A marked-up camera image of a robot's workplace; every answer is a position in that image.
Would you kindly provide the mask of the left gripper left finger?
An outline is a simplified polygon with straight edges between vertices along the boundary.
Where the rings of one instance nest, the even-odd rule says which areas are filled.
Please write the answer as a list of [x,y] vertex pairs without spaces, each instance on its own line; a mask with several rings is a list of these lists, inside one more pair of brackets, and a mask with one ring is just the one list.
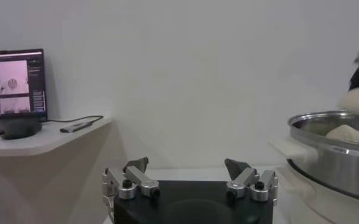
[[148,164],[148,157],[144,157],[128,161],[121,170],[108,167],[102,171],[102,201],[112,223],[115,223],[115,198],[133,200],[138,191],[150,199],[160,196],[159,182],[145,174]]

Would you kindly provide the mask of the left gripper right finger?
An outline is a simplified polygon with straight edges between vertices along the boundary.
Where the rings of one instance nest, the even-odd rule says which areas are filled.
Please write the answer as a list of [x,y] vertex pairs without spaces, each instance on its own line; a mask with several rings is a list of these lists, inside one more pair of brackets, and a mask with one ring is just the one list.
[[261,175],[248,163],[226,158],[224,160],[231,180],[226,182],[226,196],[230,203],[249,196],[257,202],[272,201],[277,204],[279,178],[273,170]]

